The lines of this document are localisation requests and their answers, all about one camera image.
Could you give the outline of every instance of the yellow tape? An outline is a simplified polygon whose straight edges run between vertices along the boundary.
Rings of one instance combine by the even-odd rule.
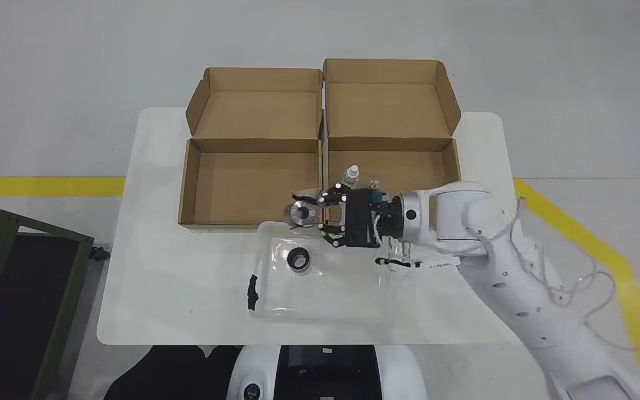
[[[640,287],[633,271],[633,265],[611,246],[595,237],[526,183],[519,179],[514,179],[514,186],[518,198],[526,198],[527,207],[534,214],[551,225],[565,238],[580,246],[585,253],[607,267],[611,272],[616,281],[620,312],[629,333],[631,345],[640,347]],[[640,362],[640,351],[636,352],[635,355],[636,360]]]
[[[121,176],[0,177],[0,197],[120,197]]]

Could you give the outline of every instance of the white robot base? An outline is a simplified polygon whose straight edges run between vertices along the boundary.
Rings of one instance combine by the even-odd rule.
[[[426,400],[420,366],[407,346],[245,346],[227,400],[307,398]]]

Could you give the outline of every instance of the open cardboard box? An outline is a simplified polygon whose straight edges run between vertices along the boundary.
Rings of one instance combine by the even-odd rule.
[[[291,194],[321,186],[322,73],[208,68],[187,107],[178,222],[281,221]]]
[[[329,184],[353,164],[389,194],[460,179],[460,108],[441,62],[327,59],[324,79]]]

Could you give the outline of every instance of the clear bottle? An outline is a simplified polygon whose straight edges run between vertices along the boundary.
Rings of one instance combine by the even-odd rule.
[[[347,168],[344,172],[344,178],[342,179],[342,183],[351,189],[355,189],[358,186],[358,181],[360,180],[360,170],[357,165],[352,165]]]

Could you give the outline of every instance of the box lid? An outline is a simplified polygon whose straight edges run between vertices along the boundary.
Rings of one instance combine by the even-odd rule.
[[[326,59],[330,137],[450,138],[460,121],[437,60]]]
[[[317,139],[322,71],[220,68],[204,71],[187,107],[197,138]]]

